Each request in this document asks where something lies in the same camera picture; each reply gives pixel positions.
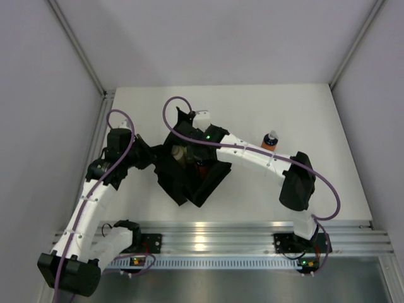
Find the orange pump bottle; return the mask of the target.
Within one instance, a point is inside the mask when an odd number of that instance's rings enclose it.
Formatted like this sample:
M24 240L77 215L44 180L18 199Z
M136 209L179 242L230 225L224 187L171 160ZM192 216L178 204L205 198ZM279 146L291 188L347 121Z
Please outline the orange pump bottle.
M200 179L205 180L209 173L209 163L206 160L200 160L195 163L196 171Z
M274 152L278 144L278 135L275 130L265 134L261 142L261 148Z

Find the black canvas bag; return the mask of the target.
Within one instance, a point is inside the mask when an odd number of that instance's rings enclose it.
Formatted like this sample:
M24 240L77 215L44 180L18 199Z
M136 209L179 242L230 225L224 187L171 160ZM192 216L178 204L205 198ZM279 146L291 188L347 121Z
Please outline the black canvas bag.
M181 146L186 156L182 168L171 155L174 145ZM184 140L170 132L161 145L152 148L155 154L154 173L160 187L179 205L190 201L200 208L211 193L230 173L232 164L217 158L217 147ZM205 180L200 179L195 163L206 160L210 169Z

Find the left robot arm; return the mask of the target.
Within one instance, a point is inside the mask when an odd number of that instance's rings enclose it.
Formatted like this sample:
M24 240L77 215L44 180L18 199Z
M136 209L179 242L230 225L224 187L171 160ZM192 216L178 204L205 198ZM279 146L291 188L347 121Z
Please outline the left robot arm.
M119 220L102 240L93 243L107 206L138 162L136 149L144 146L128 128L110 130L104 156L89 165L80 200L61 238L51 252L38 258L39 271L56 292L89 297L106 267L120 254L147 252L140 225L129 220Z

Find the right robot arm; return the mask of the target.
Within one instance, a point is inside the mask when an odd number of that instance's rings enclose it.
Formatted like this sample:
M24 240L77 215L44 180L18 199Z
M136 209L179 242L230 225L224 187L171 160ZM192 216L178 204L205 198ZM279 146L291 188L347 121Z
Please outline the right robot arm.
M295 246L308 251L317 243L319 224L309 212L309 201L315 191L318 176L309 157L302 152L296 155L279 155L262 147L241 140L226 129L209 125L198 134L194 127L190 131L176 127L172 130L178 138L196 149L194 155L212 156L220 162L237 164L268 177L280 185L279 202L292 212Z

